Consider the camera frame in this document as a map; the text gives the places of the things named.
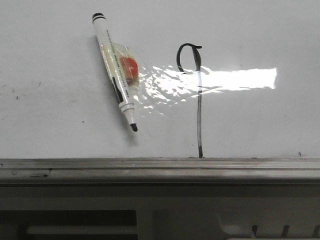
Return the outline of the white black whiteboard marker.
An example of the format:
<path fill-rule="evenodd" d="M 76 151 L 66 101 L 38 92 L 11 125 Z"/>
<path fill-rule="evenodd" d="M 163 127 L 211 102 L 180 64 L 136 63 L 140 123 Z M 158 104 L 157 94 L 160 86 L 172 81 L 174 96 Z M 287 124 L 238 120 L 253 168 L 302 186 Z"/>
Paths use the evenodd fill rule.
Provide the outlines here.
<path fill-rule="evenodd" d="M 115 91 L 118 107 L 125 116 L 128 125 L 134 132 L 138 131 L 135 119 L 135 105 L 121 64 L 119 52 L 113 42 L 108 28 L 107 19 L 103 13 L 97 12 L 92 16 L 92 24 L 99 44 L 100 52 Z"/>

